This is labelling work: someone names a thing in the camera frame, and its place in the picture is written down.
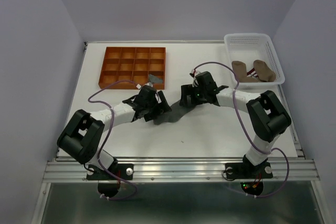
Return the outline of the dark grey sock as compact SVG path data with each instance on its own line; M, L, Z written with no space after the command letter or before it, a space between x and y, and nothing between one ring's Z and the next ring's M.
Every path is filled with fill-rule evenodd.
M149 74L148 75L148 85L149 86L154 86L155 84L163 84L163 79L155 76L155 75L152 75L152 74Z

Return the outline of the grey sock pair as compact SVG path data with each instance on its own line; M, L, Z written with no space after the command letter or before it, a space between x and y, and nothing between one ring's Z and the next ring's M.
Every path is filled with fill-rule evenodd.
M160 125L163 123L176 123L183 116L187 115L189 112L195 109L195 106L181 106L180 101L176 101L170 107L172 109L170 112L161 114L153 120L154 125Z

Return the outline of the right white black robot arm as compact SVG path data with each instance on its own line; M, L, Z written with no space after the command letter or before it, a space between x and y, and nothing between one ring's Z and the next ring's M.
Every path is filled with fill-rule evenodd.
M181 86L180 106L191 108L207 103L233 108L236 114L246 112L255 132L255 137L248 139L251 147L242 162L226 164L226 179L272 178L268 156L275 141L291 125L291 118L275 93L270 90L249 93L217 86L212 75L205 71L195 75L193 83Z

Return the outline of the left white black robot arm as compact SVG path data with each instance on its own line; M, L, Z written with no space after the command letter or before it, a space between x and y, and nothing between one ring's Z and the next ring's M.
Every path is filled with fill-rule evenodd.
M107 108L96 112L76 111L58 138L57 146L78 163L94 166L91 172L99 171L104 178L110 179L118 174L118 161L103 150L103 133L107 132L109 137L113 127L142 118L152 121L172 109L164 93L148 85L115 106L100 103Z

